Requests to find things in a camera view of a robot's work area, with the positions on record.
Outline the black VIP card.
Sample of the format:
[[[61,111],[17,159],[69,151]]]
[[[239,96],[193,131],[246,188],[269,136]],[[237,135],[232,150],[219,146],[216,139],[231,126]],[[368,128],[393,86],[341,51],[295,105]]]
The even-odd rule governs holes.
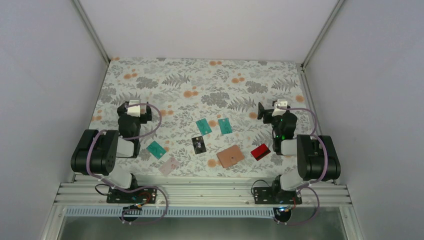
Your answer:
[[[202,136],[193,137],[191,140],[192,140],[194,153],[196,155],[205,153],[207,151],[206,145]]]

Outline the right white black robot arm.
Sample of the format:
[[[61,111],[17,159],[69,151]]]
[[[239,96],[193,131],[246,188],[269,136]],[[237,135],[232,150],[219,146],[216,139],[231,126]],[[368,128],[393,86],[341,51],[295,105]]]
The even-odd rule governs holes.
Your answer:
[[[278,204],[290,197],[290,192],[298,192],[318,182],[336,180],[341,174],[341,165],[331,136],[317,135],[316,114],[307,108],[297,108],[311,114],[313,129],[310,134],[295,134],[298,118],[294,108],[287,101],[275,100],[272,109],[258,103],[258,120],[271,125],[272,149],[279,156],[296,157],[296,173],[286,173],[277,177],[277,186],[271,189],[271,198]]]

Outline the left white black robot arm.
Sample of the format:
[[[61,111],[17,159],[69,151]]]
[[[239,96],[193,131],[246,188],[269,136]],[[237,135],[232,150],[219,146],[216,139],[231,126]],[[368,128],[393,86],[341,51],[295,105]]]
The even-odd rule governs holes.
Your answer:
[[[145,103],[145,112],[138,100],[124,102],[117,109],[117,130],[86,129],[70,160],[75,173],[92,176],[112,189],[118,188],[119,196],[131,203],[139,197],[139,188],[133,174],[116,164],[117,158],[134,159],[141,148],[141,125],[152,120],[152,109]]]

